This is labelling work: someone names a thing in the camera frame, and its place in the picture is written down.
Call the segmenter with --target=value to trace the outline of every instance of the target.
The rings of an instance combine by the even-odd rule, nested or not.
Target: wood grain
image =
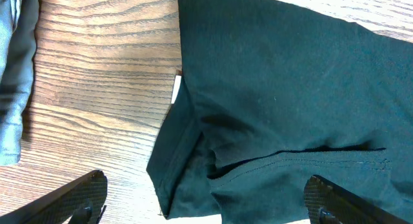
[[[280,0],[413,42],[413,0]],[[177,0],[42,0],[22,160],[0,215],[100,168],[102,223],[163,223],[145,172],[181,68]],[[220,223],[219,216],[168,223]]]

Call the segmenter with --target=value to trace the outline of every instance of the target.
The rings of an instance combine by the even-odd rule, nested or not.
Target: light blue fabric
[[[20,160],[21,114],[33,83],[38,0],[0,0],[0,165]]]

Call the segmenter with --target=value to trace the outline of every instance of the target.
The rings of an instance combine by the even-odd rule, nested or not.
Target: wooden floor
[[[413,0],[281,1],[413,42]],[[101,223],[163,223],[145,168],[181,68],[177,0],[42,0],[36,36],[22,160],[0,168],[0,215],[99,168]]]

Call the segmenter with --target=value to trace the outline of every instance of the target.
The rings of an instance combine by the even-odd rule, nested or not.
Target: dark green fabric
[[[178,1],[182,119],[148,166],[167,218],[305,219],[319,174],[413,222],[413,44],[279,1]]]

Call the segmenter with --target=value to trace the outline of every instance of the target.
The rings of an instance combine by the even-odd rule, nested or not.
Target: denim fabric
[[[38,0],[0,0],[0,165],[18,163],[21,114],[33,83]]]

